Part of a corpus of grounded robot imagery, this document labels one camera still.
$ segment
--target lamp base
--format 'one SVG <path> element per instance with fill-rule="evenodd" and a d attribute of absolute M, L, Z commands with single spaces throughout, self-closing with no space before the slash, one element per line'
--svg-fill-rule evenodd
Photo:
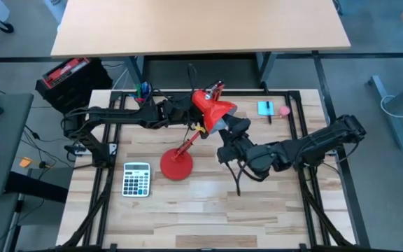
<path fill-rule="evenodd" d="M 175 160 L 173 157 L 178 149 L 173 148 L 166 151 L 161 157 L 160 166 L 163 175 L 171 180 L 186 179 L 192 172 L 192 157 L 185 151 Z"/>

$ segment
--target pink ball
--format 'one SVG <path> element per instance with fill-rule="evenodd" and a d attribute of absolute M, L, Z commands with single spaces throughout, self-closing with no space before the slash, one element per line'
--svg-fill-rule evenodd
<path fill-rule="evenodd" d="M 287 106 L 282 106 L 279 108 L 279 116 L 280 117 L 285 117 L 288 116 L 288 114 L 290 114 L 290 108 Z"/>

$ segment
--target calculator display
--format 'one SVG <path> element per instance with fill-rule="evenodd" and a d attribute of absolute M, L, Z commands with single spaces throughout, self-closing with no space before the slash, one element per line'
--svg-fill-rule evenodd
<path fill-rule="evenodd" d="M 125 166 L 125 169 L 133 169 L 133 170 L 148 170 L 148 165 L 138 165 L 138 164 L 135 164 L 135 165 L 132 165 L 132 164 L 129 164 L 129 165 L 127 165 L 127 166 Z"/>

